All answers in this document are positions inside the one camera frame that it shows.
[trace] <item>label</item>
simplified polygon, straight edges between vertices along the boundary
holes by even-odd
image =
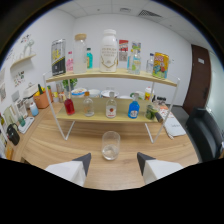
[[[87,68],[89,68],[89,57],[86,57],[87,59]]]
[[[112,70],[117,65],[117,48],[105,46],[101,50],[101,64],[106,67],[106,71]]]
[[[154,56],[154,64],[152,75],[158,78],[167,78],[169,65],[169,56],[156,52]]]
[[[137,111],[137,110],[132,110],[132,111],[130,112],[130,116],[131,116],[131,117],[137,117],[137,116],[138,116],[138,111]]]
[[[116,107],[115,106],[107,106],[106,107],[106,116],[108,118],[116,117]]]

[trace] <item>pen holder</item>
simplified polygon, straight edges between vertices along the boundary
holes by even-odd
[[[50,89],[48,90],[48,93],[49,93],[49,96],[50,96],[50,100],[52,102],[53,98],[52,98]],[[47,99],[46,92],[39,95],[39,96],[33,96],[33,98],[34,98],[34,101],[35,101],[38,109],[44,109],[44,108],[48,107],[49,102],[48,102],[48,99]]]

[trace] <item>glass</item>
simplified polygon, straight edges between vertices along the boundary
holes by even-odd
[[[117,158],[120,151],[120,135],[114,131],[104,133],[102,137],[102,154],[107,160]]]
[[[23,116],[21,115],[21,116],[19,116],[19,123],[20,123],[20,125],[23,127],[25,124],[26,124],[26,122],[25,122],[25,120],[24,120],[24,118],[23,118]]]
[[[160,107],[157,103],[152,103],[146,106],[145,117],[149,120],[154,120],[156,113],[160,111]]]

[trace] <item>desk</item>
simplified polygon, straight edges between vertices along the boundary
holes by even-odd
[[[52,105],[56,113],[63,106],[60,103]],[[67,133],[71,121],[59,122],[64,133]],[[149,123],[148,127],[155,137],[161,124]],[[121,136],[120,153],[113,161],[107,161],[101,153],[102,135],[106,131],[116,131]],[[26,160],[41,169],[51,164],[71,161],[90,152],[92,159],[84,187],[92,189],[122,190],[144,186],[137,152],[158,160],[177,162],[184,167],[198,162],[187,135],[171,140],[163,129],[157,141],[152,144],[145,124],[76,122],[68,140],[65,141],[50,107],[41,110],[27,133],[20,136],[21,141],[15,149],[13,160]]]

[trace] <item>large white container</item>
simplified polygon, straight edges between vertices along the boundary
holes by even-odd
[[[79,33],[75,35],[73,50],[73,72],[75,74],[86,73],[86,34]]]
[[[100,71],[117,71],[117,41],[115,30],[104,30],[104,36],[100,50]]]

